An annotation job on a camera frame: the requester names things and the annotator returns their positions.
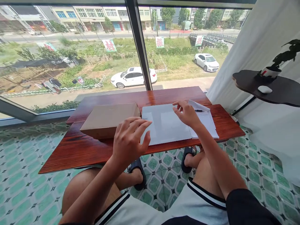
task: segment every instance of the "white shorts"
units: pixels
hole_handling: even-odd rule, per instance
[[[160,212],[128,193],[121,195],[95,221],[96,225],[159,225],[176,217],[189,216],[207,225],[228,224],[225,200],[189,178],[182,192],[166,212]]]

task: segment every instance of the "sandal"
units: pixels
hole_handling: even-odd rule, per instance
[[[196,155],[196,150],[193,147],[185,147],[183,152],[183,157],[181,161],[181,169],[184,173],[190,173],[192,171],[192,167],[187,167],[184,165],[184,160],[187,154],[192,154],[193,156]]]
[[[135,169],[135,168],[139,168],[142,172],[142,175],[143,175],[143,182],[140,183],[140,184],[136,184],[134,186],[134,188],[137,190],[137,191],[141,191],[143,190],[143,188],[146,186],[146,175],[145,175],[145,172],[144,172],[144,169],[143,169],[143,165],[141,163],[141,160],[140,158],[138,158],[136,161],[132,162],[129,166],[128,166],[128,173],[132,173],[132,171]]]

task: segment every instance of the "cardboard box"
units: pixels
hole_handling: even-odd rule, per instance
[[[136,103],[98,105],[93,108],[80,131],[98,140],[113,138],[119,123],[128,117],[141,117]]]

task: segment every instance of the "potted plant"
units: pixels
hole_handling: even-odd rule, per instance
[[[264,68],[263,70],[259,71],[258,75],[267,77],[269,79],[276,79],[277,76],[281,73],[281,69],[279,69],[280,64],[283,62],[287,62],[293,59],[295,61],[295,57],[297,52],[300,52],[300,40],[295,39],[291,40],[290,42],[286,43],[290,44],[289,51],[283,52],[278,54],[273,59],[273,65]]]

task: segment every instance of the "black stripe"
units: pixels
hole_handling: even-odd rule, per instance
[[[195,192],[197,195],[199,195],[204,201],[206,201],[208,204],[211,204],[212,206],[216,207],[216,208],[219,208],[219,209],[222,209],[222,210],[226,210],[226,207],[223,207],[223,206],[220,206],[218,205],[217,203],[209,200],[207,197],[205,197],[204,195],[202,195],[200,192],[198,192],[197,190],[195,190],[189,183],[187,183],[187,186],[193,191]]]
[[[197,188],[199,188],[201,191],[203,191],[205,194],[209,195],[210,197],[212,197],[213,199],[219,201],[219,202],[222,202],[222,203],[226,203],[226,200],[221,198],[221,197],[218,197],[210,192],[208,192],[207,190],[205,190],[203,187],[199,186],[198,184],[196,184],[195,182],[193,182],[193,178],[189,177],[188,180],[193,184],[195,185]]]
[[[108,215],[107,217],[99,224],[104,225],[112,216],[115,214],[115,212],[124,204],[124,202],[129,199],[130,194],[127,195]]]
[[[106,210],[105,210],[104,212],[102,212],[102,213],[100,214],[100,216],[98,216],[98,217],[95,219],[94,224],[96,224],[96,223],[104,216],[104,214],[107,213],[108,210],[110,210],[110,208],[113,207],[113,206],[117,203],[117,201],[119,201],[125,194],[127,194],[127,192],[124,192],[124,193],[123,193],[121,196],[119,196],[113,203],[111,203],[110,206],[107,207]]]

